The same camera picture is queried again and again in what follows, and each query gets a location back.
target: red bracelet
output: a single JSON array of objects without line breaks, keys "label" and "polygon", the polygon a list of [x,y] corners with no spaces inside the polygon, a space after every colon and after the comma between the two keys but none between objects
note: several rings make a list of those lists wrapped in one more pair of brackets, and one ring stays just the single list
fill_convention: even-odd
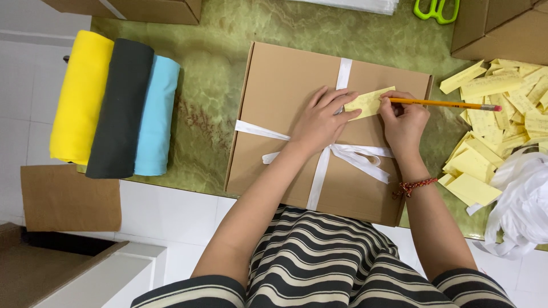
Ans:
[{"label": "red bracelet", "polygon": [[402,183],[399,184],[399,187],[400,187],[401,190],[398,191],[398,192],[393,192],[392,197],[394,199],[397,199],[398,196],[400,196],[403,193],[405,193],[407,197],[411,197],[411,192],[413,191],[413,189],[415,189],[417,187],[421,187],[421,186],[430,185],[430,184],[435,183],[435,182],[438,182],[438,179],[429,178],[427,180],[420,181],[420,182],[415,182],[415,183],[402,182]]}]

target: pencil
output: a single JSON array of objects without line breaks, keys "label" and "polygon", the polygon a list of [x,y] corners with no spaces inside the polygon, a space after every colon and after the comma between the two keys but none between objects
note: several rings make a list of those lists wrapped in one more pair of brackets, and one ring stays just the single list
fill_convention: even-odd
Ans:
[{"label": "pencil", "polygon": [[465,102],[453,102],[453,101],[436,101],[436,100],[422,100],[422,99],[399,99],[389,98],[391,102],[400,102],[401,104],[420,104],[430,106],[442,106],[442,107],[456,107],[465,109],[477,109],[487,111],[501,111],[503,108],[499,105],[485,105],[485,104],[468,104]]}]

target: striped shirt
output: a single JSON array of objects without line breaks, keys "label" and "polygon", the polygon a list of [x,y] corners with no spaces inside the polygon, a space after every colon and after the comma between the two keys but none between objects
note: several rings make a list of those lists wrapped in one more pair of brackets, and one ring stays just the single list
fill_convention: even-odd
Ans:
[{"label": "striped shirt", "polygon": [[476,270],[450,270],[430,283],[369,223],[280,206],[251,258],[247,289],[225,276],[195,277],[145,293],[132,307],[514,305]]}]

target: green marble table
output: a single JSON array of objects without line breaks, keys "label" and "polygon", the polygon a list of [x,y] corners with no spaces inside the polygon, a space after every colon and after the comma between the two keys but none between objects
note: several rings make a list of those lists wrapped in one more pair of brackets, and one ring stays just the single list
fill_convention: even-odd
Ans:
[{"label": "green marble table", "polygon": [[[401,0],[394,16],[387,16],[286,0],[203,0],[199,26],[94,17],[92,31],[143,42],[182,67],[168,171],[129,180],[226,196],[223,185],[250,41],[432,74],[431,99],[458,101],[458,91],[444,95],[439,82],[471,63],[449,55],[453,25],[420,20],[412,13],[413,3]],[[431,107],[430,112],[420,151],[430,173],[439,176],[469,126],[458,116],[461,110]],[[463,202],[437,187],[464,236],[483,239],[492,207],[470,217]],[[409,226],[407,211],[401,226]]]}]

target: hand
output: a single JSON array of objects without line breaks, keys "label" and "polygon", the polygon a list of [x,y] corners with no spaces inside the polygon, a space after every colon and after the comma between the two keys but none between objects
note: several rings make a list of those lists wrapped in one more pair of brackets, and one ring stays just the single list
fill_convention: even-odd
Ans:
[{"label": "hand", "polygon": [[359,116],[361,109],[333,115],[343,105],[358,97],[357,92],[340,89],[327,93],[327,86],[314,94],[293,129],[289,144],[310,157],[335,143],[350,119]]},{"label": "hand", "polygon": [[409,93],[388,91],[380,97],[379,113],[384,120],[384,134],[396,159],[418,155],[420,137],[430,113],[422,105],[390,102],[389,98],[414,99]]}]

